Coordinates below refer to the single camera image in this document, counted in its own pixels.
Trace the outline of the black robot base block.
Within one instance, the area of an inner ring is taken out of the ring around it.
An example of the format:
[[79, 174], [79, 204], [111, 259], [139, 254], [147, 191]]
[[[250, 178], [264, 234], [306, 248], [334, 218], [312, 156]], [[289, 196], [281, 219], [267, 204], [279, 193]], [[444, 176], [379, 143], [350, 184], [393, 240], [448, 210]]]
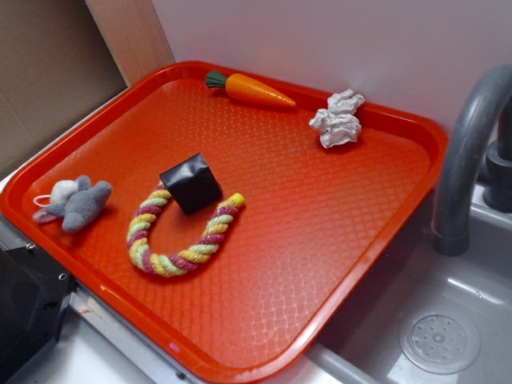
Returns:
[[11, 383], [60, 339], [74, 278], [39, 247], [1, 251], [1, 382]]

